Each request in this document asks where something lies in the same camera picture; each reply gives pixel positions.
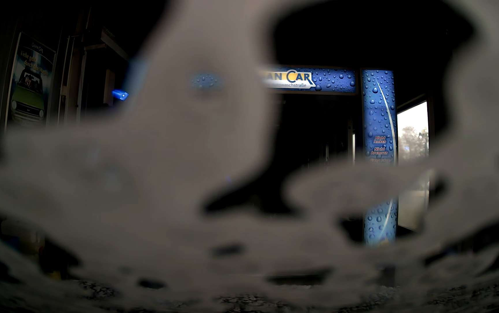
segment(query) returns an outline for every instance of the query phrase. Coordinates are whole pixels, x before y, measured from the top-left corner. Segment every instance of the illuminated sign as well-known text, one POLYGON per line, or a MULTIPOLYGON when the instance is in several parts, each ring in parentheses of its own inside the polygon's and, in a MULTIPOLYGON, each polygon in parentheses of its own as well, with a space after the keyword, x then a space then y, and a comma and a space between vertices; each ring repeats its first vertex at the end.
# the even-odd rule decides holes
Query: illuminated sign
POLYGON ((356 92, 353 70, 341 68, 269 68, 260 72, 268 88, 293 91, 356 92))
MULTIPOLYGON (((392 71, 363 70, 364 148, 368 162, 395 166, 398 133, 392 71)), ((396 239, 398 199, 371 207, 365 214, 364 242, 381 245, 396 239)))

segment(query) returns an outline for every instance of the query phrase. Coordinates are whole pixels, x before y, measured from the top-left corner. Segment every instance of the car wash tunnel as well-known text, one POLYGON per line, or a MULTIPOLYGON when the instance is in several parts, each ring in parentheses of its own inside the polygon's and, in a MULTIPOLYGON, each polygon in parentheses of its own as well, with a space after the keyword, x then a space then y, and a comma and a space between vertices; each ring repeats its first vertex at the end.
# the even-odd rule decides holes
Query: car wash tunnel
POLYGON ((499 311, 498 3, 1 6, 0 312, 499 311))

